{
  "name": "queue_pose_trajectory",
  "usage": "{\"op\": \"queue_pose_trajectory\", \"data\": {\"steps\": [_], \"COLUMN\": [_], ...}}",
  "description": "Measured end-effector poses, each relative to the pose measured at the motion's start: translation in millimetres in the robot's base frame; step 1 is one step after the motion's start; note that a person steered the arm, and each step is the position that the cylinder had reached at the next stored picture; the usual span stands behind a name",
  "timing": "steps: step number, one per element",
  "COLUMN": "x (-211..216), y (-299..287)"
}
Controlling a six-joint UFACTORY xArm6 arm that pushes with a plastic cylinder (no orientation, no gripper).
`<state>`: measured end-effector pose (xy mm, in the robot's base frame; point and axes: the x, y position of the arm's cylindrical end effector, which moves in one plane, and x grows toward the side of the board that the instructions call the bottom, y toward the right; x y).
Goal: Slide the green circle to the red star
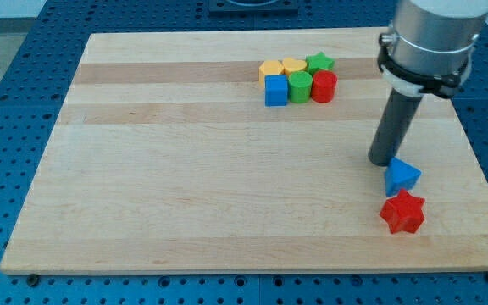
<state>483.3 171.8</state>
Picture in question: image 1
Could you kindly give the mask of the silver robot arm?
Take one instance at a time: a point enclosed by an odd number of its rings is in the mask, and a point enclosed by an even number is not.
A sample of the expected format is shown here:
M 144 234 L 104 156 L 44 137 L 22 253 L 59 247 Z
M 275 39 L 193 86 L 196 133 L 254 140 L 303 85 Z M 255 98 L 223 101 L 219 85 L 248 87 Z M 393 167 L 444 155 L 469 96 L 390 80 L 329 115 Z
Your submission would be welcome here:
M 468 61 L 488 16 L 488 0 L 400 0 L 380 44 L 420 75 L 449 75 Z

